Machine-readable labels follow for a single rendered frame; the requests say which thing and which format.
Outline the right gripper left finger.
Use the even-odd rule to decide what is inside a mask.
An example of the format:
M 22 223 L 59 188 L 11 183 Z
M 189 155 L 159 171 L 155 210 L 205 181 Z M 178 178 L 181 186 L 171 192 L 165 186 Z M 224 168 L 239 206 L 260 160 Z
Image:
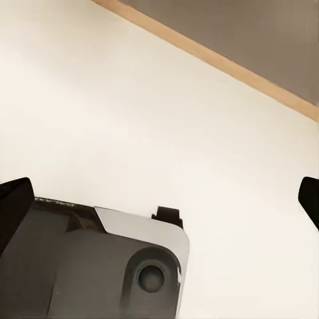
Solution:
M 35 201 L 29 177 L 0 184 L 0 256 Z

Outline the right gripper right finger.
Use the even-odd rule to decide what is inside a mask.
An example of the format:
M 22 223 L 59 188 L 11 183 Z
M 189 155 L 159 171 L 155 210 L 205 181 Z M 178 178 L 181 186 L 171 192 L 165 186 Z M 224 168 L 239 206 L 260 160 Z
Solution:
M 319 179 L 307 176 L 302 179 L 298 201 L 319 230 Z

